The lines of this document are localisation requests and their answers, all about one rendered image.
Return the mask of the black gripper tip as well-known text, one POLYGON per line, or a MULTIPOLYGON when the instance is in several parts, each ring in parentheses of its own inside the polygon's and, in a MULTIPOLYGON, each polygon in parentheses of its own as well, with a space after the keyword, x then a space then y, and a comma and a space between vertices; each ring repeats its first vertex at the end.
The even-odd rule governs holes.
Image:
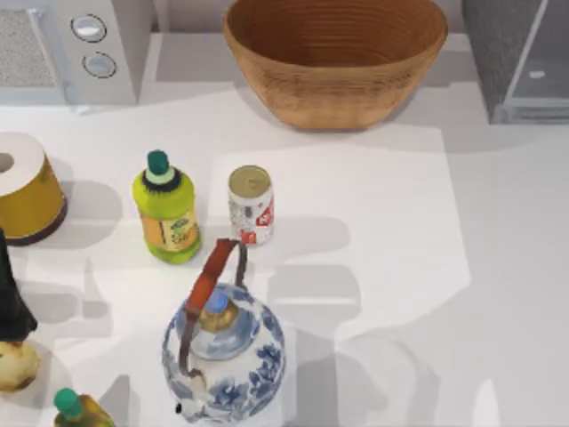
POLYGON ((36 329, 36 318, 12 274, 4 230, 0 228, 0 342, 24 342, 36 329))

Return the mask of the red and white can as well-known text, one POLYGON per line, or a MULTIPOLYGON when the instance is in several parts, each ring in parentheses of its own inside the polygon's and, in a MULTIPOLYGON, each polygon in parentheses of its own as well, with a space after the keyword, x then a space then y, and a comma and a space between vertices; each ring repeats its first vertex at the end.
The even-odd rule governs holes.
POLYGON ((228 178, 229 218, 233 233, 247 246, 267 243, 274 234, 274 189, 268 172, 241 165, 228 178))

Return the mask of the pale microwave oven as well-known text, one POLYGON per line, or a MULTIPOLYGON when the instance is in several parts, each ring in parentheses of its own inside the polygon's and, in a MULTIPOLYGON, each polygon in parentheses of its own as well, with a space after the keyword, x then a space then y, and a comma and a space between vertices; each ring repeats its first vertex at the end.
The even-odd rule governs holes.
POLYGON ((155 23, 153 0, 0 0, 0 105, 136 104, 155 23), (98 43, 71 30, 86 14, 106 24, 98 43), (95 52, 115 60, 111 78, 84 70, 83 57, 95 52))

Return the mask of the brown wicker basket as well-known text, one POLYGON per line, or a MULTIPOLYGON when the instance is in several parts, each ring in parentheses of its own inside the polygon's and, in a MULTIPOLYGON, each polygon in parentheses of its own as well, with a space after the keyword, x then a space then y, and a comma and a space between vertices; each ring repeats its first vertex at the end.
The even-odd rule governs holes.
POLYGON ((281 122, 366 129, 418 88, 448 24, 434 0, 234 0, 222 31, 281 122))

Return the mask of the yellow and white roll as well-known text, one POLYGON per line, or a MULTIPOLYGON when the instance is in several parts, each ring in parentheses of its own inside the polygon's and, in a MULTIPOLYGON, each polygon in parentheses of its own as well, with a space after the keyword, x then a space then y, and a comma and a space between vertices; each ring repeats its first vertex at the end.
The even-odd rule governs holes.
POLYGON ((27 133, 0 132, 0 230, 10 246, 49 237, 68 203, 40 142, 27 133))

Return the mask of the pale yellow round bread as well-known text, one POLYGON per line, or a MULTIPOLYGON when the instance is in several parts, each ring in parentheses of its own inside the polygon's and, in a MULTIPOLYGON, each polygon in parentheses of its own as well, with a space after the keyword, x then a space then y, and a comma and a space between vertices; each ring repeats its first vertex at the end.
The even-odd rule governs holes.
POLYGON ((35 379, 40 358, 27 342, 0 342, 0 392, 15 392, 35 379))

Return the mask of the blue and white teapot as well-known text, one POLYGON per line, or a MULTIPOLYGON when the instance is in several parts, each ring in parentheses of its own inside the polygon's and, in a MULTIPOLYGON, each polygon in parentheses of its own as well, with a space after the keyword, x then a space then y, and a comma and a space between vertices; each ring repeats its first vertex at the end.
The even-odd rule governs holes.
POLYGON ((285 336, 244 284, 247 248, 220 238, 164 332, 164 378, 187 423, 236 427, 258 415, 285 377, 285 336))

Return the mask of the round microwave knob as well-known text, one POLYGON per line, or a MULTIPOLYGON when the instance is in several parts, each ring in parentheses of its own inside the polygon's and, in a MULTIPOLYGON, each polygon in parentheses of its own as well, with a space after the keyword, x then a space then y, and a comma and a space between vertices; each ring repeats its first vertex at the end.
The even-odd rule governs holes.
POLYGON ((84 56, 82 65, 90 76, 99 79, 111 78, 117 71, 115 60, 104 52, 84 56))
POLYGON ((70 22, 74 35, 86 43, 98 43, 107 35, 107 27, 96 15, 76 16, 70 22))

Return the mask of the yellow bottle with green cap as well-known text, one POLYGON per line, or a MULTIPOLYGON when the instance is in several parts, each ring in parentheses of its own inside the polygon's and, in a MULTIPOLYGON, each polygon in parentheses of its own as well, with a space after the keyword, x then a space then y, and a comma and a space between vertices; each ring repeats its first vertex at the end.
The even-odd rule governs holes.
POLYGON ((88 394, 62 388, 56 392, 53 403, 58 410, 54 427, 116 427, 110 415, 88 394))

